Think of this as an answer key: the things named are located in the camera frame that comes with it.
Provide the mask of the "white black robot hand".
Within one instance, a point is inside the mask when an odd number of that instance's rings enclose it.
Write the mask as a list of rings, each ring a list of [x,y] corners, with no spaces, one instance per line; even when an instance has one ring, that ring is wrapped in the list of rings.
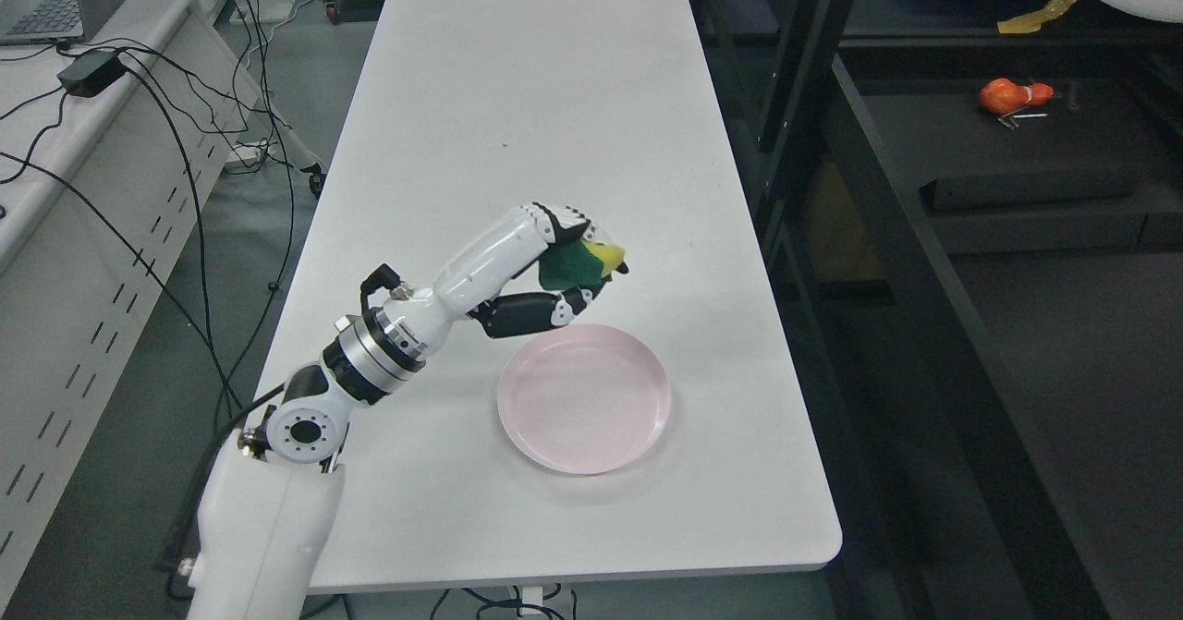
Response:
[[[583,212],[524,204],[463,248],[427,288],[411,301],[384,305],[392,322],[413,334],[427,351],[442,345],[455,322],[476,321],[491,338],[565,328],[605,290],[543,290],[538,258],[552,245],[583,240],[614,244]]]

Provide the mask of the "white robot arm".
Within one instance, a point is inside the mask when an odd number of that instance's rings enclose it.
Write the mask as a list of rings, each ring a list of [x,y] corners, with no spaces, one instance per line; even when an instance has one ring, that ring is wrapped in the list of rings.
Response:
[[[468,316],[440,282],[411,290],[381,267],[366,285],[389,288],[389,299],[347,314],[325,350],[266,398],[261,422],[218,447],[196,510],[190,619],[300,615],[341,504],[337,456],[353,414],[409,383]]]

